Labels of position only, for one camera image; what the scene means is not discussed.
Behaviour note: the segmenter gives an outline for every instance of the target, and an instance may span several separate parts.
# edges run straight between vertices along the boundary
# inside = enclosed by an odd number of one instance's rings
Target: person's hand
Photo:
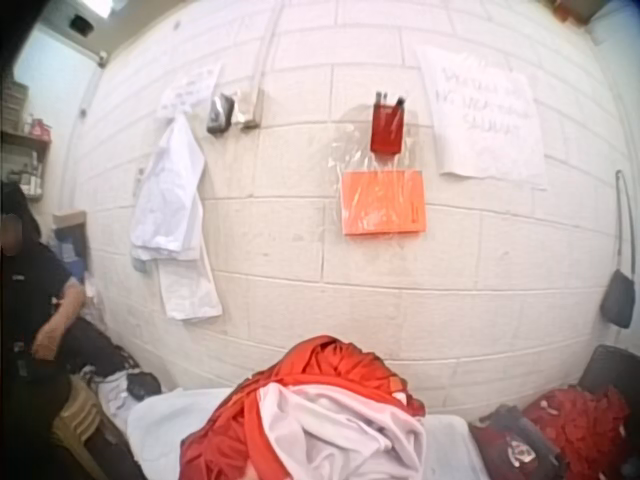
[[[54,360],[58,346],[64,335],[64,324],[54,318],[45,323],[38,333],[31,347],[34,358],[39,360]]]

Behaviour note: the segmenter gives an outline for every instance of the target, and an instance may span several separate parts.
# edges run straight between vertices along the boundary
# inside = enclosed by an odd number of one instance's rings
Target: person
[[[55,360],[84,304],[84,288],[40,242],[18,184],[2,183],[1,210],[3,478],[69,478],[54,466],[50,444],[71,388]]]

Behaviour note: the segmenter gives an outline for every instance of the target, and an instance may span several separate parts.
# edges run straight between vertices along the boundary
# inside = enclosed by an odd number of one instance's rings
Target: paper sign
[[[159,118],[174,118],[178,112],[191,112],[203,100],[209,100],[220,73],[220,64],[200,68],[169,87],[158,106]]]
[[[441,173],[546,187],[540,123],[527,79],[433,47],[417,54]]]

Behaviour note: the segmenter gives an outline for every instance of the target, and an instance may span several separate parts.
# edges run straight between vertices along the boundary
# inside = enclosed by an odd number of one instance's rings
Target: white brick wall
[[[615,264],[616,168],[629,169],[612,94],[588,37],[535,2],[288,0],[263,80],[262,128],[204,132],[205,239],[225,314],[162,317],[155,272],[135,272],[135,171],[163,132],[153,111],[185,70],[222,61],[248,84],[273,2],[201,1],[108,66],[83,129],[77,206],[117,340],[168,385],[231,385],[308,336],[373,349],[432,411],[466,417],[574,380],[611,331],[599,299]],[[542,122],[547,191],[441,176],[414,47],[523,72]],[[365,128],[376,90],[408,98],[428,231],[346,238],[330,144]]]

